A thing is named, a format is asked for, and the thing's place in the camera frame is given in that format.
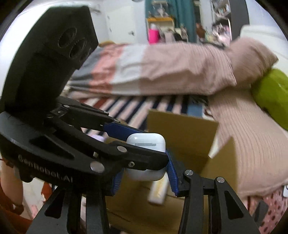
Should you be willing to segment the person's left hand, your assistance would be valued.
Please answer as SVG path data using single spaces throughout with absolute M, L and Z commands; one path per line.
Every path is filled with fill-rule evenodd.
M 4 160 L 1 162 L 1 206 L 16 215 L 24 211 L 23 183 Z

